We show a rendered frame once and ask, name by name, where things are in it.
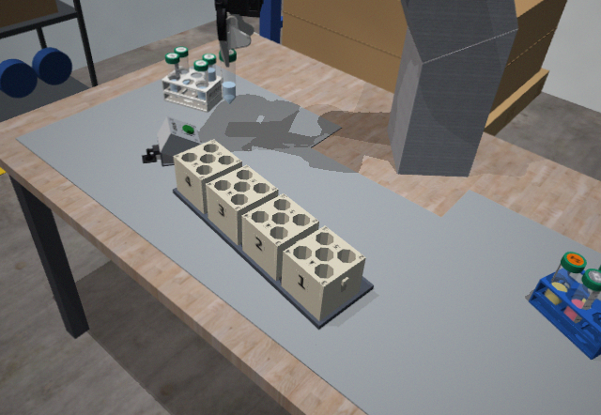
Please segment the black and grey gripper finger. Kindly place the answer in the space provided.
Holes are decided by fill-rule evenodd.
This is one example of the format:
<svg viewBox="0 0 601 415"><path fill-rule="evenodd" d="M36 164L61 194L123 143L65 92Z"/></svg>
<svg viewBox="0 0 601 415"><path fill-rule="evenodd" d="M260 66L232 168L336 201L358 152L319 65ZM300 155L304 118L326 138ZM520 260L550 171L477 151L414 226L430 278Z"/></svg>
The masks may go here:
<svg viewBox="0 0 601 415"><path fill-rule="evenodd" d="M244 22L242 20L242 16L239 16L239 14L232 15L232 14L229 14L229 12L227 12L227 17L229 17L229 16L236 16L239 19L239 28L241 31L248 34L249 36L251 36L254 33L254 28L250 24Z"/></svg>
<svg viewBox="0 0 601 415"><path fill-rule="evenodd" d="M229 50L247 47L251 44L251 37L239 29L239 19L235 16L227 17L223 8L223 0L216 3L216 21L221 57L226 67L229 67Z"/></svg>

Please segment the beige bucket adapter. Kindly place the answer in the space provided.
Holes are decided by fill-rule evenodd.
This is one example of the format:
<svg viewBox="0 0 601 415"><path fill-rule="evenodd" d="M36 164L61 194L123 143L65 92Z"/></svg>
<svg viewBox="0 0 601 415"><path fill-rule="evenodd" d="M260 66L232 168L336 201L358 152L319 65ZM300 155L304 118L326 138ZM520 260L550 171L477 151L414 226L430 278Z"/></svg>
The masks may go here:
<svg viewBox="0 0 601 415"><path fill-rule="evenodd" d="M208 213L206 184L242 167L234 154L211 140L174 156L177 190Z"/></svg>
<svg viewBox="0 0 601 415"><path fill-rule="evenodd" d="M319 220L283 193L242 215L242 250L277 281L283 251L318 227Z"/></svg>
<svg viewBox="0 0 601 415"><path fill-rule="evenodd" d="M320 321L360 292L365 259L323 226L283 251L281 287Z"/></svg>
<svg viewBox="0 0 601 415"><path fill-rule="evenodd" d="M277 197L278 192L251 167L244 165L206 184L208 218L239 246L242 243L242 215Z"/></svg>

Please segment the grey bench mat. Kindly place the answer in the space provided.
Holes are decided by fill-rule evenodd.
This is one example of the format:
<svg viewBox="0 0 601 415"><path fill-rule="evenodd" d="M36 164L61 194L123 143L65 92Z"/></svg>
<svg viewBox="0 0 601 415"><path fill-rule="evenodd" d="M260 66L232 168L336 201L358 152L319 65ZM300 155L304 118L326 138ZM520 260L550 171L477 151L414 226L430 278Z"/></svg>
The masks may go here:
<svg viewBox="0 0 601 415"><path fill-rule="evenodd" d="M169 116L366 257L373 289L316 328L173 194L146 149ZM567 252L601 253L468 190L442 217L312 149L342 127L236 75L208 113L162 79L16 140L367 415L601 415L589 359L530 303Z"/></svg>

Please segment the blue tube rack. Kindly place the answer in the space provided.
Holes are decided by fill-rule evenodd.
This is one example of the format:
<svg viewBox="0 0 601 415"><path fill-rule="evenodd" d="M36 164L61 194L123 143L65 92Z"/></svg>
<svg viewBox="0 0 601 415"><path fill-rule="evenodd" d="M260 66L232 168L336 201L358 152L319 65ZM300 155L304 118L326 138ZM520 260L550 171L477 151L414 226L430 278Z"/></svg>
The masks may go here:
<svg viewBox="0 0 601 415"><path fill-rule="evenodd" d="M555 272L539 280L529 303L592 360L601 355L601 300L595 300L589 310L578 308L571 298L579 283L575 281L567 292L557 290L551 284ZM543 295L547 288L562 302L555 305ZM575 323L564 313L567 305L582 318L581 321Z"/></svg>

